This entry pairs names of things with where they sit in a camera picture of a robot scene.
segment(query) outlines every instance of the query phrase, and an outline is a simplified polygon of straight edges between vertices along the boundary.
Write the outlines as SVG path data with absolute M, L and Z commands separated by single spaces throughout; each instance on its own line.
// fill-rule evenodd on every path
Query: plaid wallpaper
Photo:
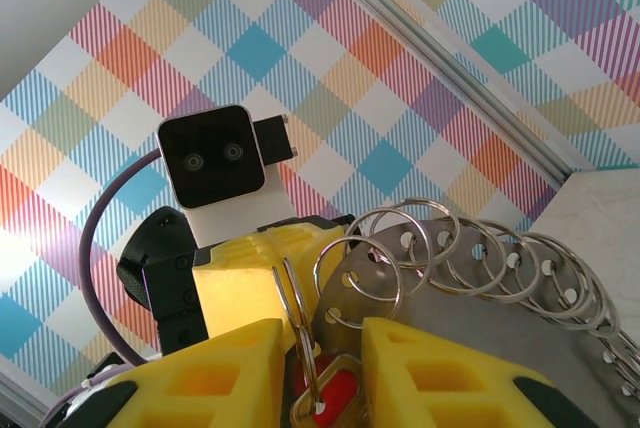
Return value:
M 640 164 L 640 0 L 396 2 L 574 169 Z
M 526 228 L 554 189 L 354 0 L 102 0 L 0 103 L 0 361 L 59 394 L 110 347 L 76 273 L 102 188 L 155 146 L 169 115 L 240 102 L 288 113 L 281 175 L 301 215 L 407 195 Z M 160 162 L 118 194 L 93 272 L 145 354 L 151 316 L 115 276 L 132 231 L 174 205 Z

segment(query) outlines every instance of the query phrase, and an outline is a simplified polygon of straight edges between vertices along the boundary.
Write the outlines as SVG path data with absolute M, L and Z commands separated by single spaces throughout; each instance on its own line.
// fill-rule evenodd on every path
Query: keychain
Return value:
M 315 342 L 310 323 L 305 316 L 302 293 L 295 272 L 286 258 L 284 268 L 296 301 L 298 319 L 286 297 L 276 267 L 273 268 L 273 275 L 280 299 L 296 335 L 296 353 L 302 362 L 304 374 L 302 383 L 294 381 L 294 392 L 300 397 L 291 408 L 293 428 L 366 427 L 367 410 L 360 362 L 345 354 L 337 357 L 324 354 L 315 356 Z

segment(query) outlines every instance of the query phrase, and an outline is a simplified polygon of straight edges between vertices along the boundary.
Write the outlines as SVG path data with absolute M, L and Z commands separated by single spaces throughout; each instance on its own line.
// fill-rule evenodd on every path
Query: checkered pattern background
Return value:
M 96 197 L 165 117 L 242 103 L 289 115 L 281 175 L 301 215 L 422 195 L 526 228 L 554 190 L 354 0 L 102 0 L 0 104 L 0 356 L 54 393 L 110 349 L 76 273 Z M 133 230 L 174 205 L 161 163 L 109 206 L 99 295 L 142 353 L 151 316 L 115 277 Z
M 640 0 L 396 0 L 416 21 L 437 16 L 549 123 L 518 116 L 543 140 L 564 137 L 575 169 L 640 164 Z

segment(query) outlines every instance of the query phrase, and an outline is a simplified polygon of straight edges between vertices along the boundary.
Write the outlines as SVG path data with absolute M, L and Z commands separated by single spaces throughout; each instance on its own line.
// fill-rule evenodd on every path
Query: black camera face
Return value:
M 265 183 L 253 122 L 242 106 L 168 119 L 158 128 L 158 141 L 185 208 L 253 193 Z

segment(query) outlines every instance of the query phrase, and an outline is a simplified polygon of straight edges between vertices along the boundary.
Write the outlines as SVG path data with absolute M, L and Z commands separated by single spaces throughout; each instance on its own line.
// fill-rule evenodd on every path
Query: yellow plastic block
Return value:
M 331 241 L 342 236 L 342 227 L 328 230 L 311 223 L 271 228 L 237 238 L 199 253 L 193 268 L 202 313 L 209 337 L 213 338 L 264 318 L 279 318 L 284 324 L 284 344 L 289 349 L 295 338 L 273 278 L 279 269 L 287 297 L 294 297 L 284 272 L 288 258 L 296 273 L 311 318 L 318 304 L 313 284 L 313 264 Z M 321 283 L 342 259 L 341 247 L 331 250 L 322 265 Z
M 548 380 L 394 321 L 364 320 L 362 365 L 373 428 L 553 428 L 512 382 Z
M 284 383 L 280 320 L 261 320 L 124 373 L 138 391 L 109 428 L 277 428 Z

